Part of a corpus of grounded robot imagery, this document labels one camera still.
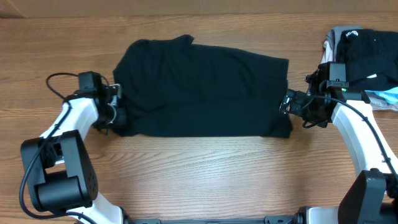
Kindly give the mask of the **black t-shirt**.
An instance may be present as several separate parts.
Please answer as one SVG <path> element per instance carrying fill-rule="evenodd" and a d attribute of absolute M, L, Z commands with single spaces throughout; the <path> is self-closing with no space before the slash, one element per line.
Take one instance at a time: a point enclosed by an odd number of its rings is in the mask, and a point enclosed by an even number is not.
<path fill-rule="evenodd" d="M 116 132 L 288 138 L 292 123 L 279 110 L 288 66 L 285 58 L 198 45 L 190 35 L 137 40 L 113 72 L 127 113 Z"/>

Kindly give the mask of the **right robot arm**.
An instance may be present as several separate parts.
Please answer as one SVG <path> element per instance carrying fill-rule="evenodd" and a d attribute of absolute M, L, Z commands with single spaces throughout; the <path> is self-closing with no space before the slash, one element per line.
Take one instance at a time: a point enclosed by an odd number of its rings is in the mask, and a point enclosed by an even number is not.
<path fill-rule="evenodd" d="M 337 207 L 302 207 L 291 222 L 397 223 L 397 157 L 376 124 L 366 92 L 351 86 L 344 63 L 322 63 L 305 80 L 308 90 L 287 90 L 280 111 L 301 117 L 304 128 L 333 124 L 356 180 Z"/>

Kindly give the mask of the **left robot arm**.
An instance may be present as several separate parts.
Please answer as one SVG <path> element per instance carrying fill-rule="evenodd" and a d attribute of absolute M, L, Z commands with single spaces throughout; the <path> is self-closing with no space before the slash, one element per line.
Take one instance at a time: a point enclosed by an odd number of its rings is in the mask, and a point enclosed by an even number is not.
<path fill-rule="evenodd" d="M 77 75 L 79 89 L 63 96 L 62 111 L 39 137 L 21 145 L 24 176 L 19 203 L 38 220 L 72 217 L 80 223 L 131 223 L 126 211 L 110 203 L 84 145 L 91 127 L 109 131 L 122 125 L 122 88 L 96 72 Z"/>

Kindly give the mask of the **grey folded garment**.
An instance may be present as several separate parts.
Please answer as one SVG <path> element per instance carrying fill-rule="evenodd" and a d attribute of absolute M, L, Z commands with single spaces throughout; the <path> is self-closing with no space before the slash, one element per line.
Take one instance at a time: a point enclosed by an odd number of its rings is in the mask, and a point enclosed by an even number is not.
<path fill-rule="evenodd" d="M 341 39 L 341 34 L 346 30 L 359 30 L 361 26 L 348 25 L 348 26 L 336 26 L 332 28 L 326 35 L 326 40 L 323 43 L 324 53 L 321 63 L 335 62 L 337 46 Z"/>

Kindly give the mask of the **light blue folded garment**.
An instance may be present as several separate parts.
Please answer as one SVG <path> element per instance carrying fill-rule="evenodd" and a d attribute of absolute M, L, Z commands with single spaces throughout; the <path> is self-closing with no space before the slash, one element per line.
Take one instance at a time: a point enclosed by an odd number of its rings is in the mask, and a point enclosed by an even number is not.
<path fill-rule="evenodd" d="M 367 90 L 368 93 L 371 93 L 372 95 L 376 95 L 379 98 L 383 98 L 385 101 L 387 101 L 389 104 L 396 104 L 398 102 L 398 87 L 391 88 L 390 90 L 384 90 L 384 91 L 374 91 L 374 90 Z"/>

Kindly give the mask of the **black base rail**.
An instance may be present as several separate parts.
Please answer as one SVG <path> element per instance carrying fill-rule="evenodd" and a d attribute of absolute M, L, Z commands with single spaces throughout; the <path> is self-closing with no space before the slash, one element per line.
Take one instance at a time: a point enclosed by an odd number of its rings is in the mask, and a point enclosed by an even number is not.
<path fill-rule="evenodd" d="M 202 219 L 202 220 L 160 220 L 126 218 L 125 224 L 306 224 L 301 213 L 295 215 L 265 216 L 264 218 Z"/>

